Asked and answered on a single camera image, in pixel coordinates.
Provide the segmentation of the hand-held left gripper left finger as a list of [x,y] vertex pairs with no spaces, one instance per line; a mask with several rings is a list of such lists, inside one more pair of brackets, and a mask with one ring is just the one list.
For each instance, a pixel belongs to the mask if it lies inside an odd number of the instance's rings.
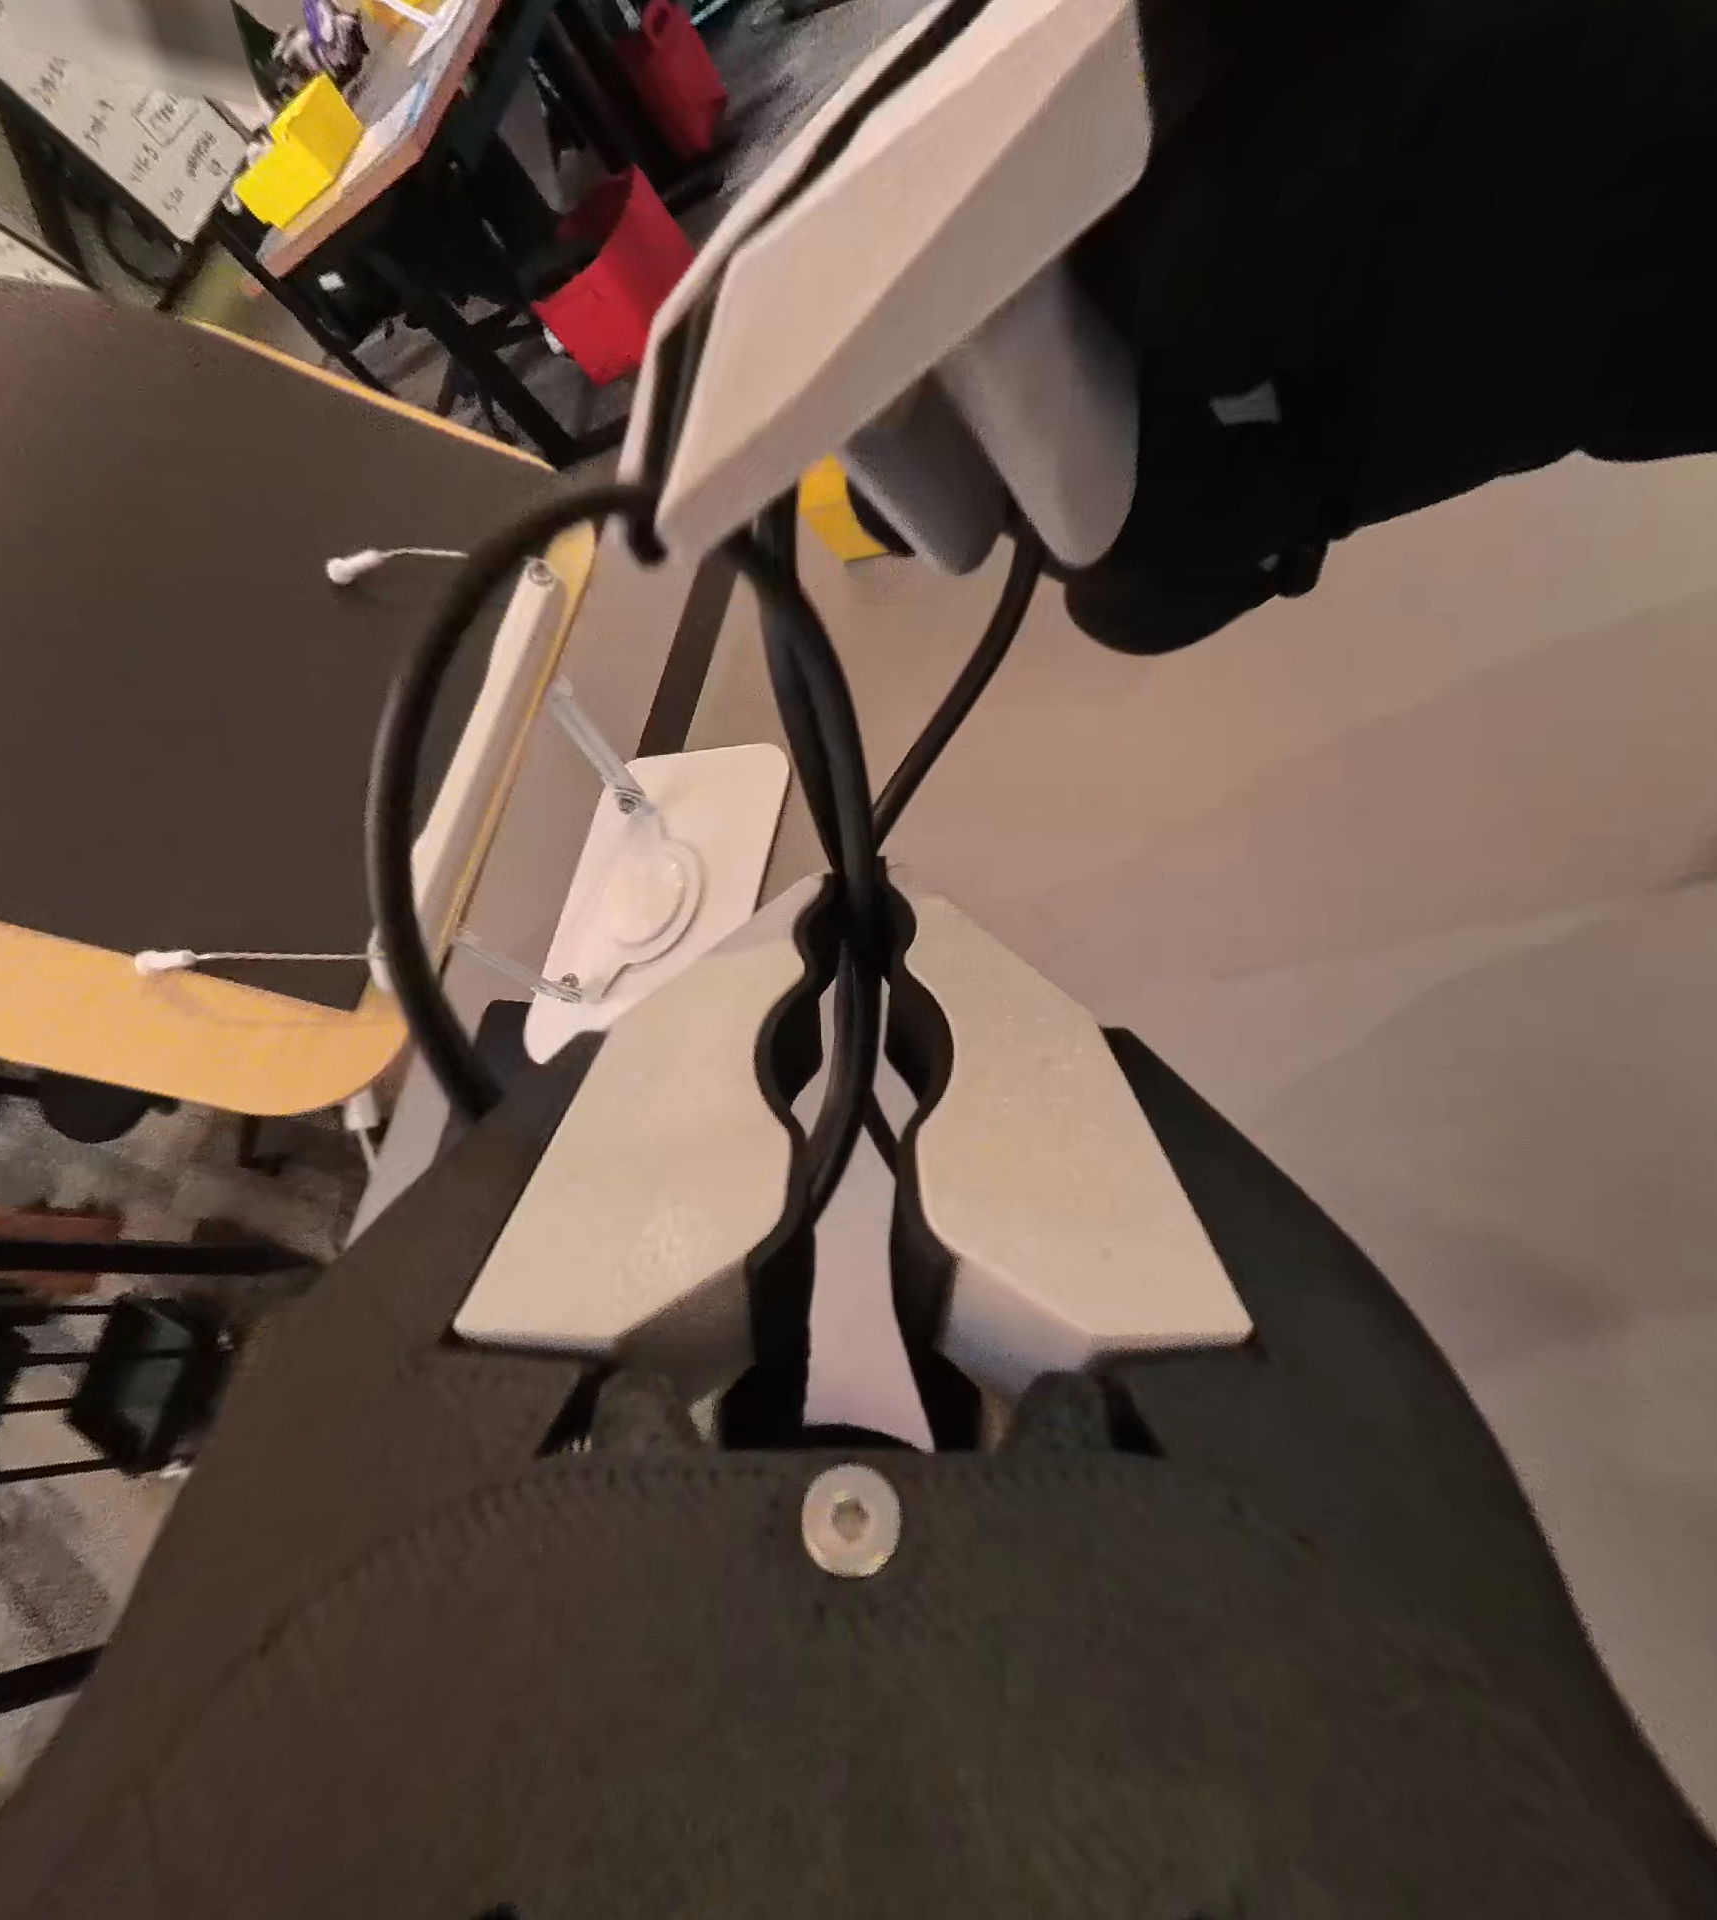
[[751,1260],[803,1192],[774,1017],[814,974],[827,891],[798,880],[607,1029],[457,1337],[658,1374],[686,1402],[751,1366]]

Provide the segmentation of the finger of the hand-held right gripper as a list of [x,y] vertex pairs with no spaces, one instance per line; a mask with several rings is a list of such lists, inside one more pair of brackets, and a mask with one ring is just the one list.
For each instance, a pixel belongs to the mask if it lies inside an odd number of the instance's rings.
[[632,546],[699,560],[841,455],[896,391],[885,323],[938,359],[1073,255],[1144,176],[1142,5],[928,3],[791,136],[658,308],[621,478]]

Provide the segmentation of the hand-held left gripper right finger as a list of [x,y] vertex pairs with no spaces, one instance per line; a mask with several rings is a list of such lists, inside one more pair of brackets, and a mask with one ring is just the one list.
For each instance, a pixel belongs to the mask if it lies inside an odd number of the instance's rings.
[[886,905],[909,1353],[1015,1400],[1247,1343],[1254,1315],[1095,1014],[938,891],[894,878]]

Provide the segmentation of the yellow plastic bin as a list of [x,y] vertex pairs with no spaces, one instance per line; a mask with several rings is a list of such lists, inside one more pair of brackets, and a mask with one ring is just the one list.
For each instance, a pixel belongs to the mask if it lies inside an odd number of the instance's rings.
[[879,532],[867,518],[845,466],[831,454],[819,457],[800,478],[797,512],[827,552],[845,565],[903,558],[909,552],[888,526]]

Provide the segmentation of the person's right hand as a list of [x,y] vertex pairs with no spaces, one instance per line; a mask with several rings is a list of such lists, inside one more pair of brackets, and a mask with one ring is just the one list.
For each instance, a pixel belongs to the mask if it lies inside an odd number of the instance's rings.
[[1154,153],[1077,250],[1137,488],[1069,574],[1166,655],[1351,533],[1717,454],[1717,1],[1144,3]]

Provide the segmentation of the red plastic bin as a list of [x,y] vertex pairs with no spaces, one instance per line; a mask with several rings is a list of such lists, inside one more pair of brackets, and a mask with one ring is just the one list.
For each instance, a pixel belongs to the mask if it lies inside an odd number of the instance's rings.
[[656,311],[696,253],[639,165],[593,186],[561,235],[588,258],[532,311],[551,346],[609,388],[641,369]]

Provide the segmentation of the white board stand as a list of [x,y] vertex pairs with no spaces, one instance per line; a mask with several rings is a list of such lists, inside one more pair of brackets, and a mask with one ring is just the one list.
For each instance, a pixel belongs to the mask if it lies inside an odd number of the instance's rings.
[[[410,862],[426,945],[462,947],[532,993],[537,1062],[603,1033],[753,918],[793,785],[768,741],[623,759],[558,675],[585,580],[585,565],[522,565]],[[551,945],[526,964],[473,932],[469,901],[535,721],[583,755],[601,791]]]

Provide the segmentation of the long wooden desk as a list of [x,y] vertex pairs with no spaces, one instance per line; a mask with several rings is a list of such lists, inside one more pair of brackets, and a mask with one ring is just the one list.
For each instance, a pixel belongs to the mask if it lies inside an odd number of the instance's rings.
[[446,3],[412,41],[369,65],[352,108],[365,134],[340,176],[295,223],[269,231],[256,259],[289,279],[367,226],[423,169],[473,165],[499,132],[556,1]]

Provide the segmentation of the small yellow bin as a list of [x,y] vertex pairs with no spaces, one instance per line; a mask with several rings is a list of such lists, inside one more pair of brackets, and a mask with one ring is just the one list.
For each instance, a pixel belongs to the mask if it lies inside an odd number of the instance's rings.
[[265,227],[284,231],[325,198],[365,141],[365,122],[345,84],[310,77],[276,112],[231,191]]

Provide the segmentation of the wooden board with black mat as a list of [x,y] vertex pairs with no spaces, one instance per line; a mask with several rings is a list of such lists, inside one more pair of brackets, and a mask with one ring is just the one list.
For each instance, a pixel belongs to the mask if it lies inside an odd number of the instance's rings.
[[0,1062],[248,1116],[407,1046],[365,803],[454,547],[542,459],[219,330],[0,277]]

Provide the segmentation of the whiteboard with writing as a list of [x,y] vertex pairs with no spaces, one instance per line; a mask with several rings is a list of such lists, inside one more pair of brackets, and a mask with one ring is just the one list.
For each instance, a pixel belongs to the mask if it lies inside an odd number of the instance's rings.
[[247,132],[219,103],[26,38],[4,1],[0,112],[180,246],[198,239],[247,162]]

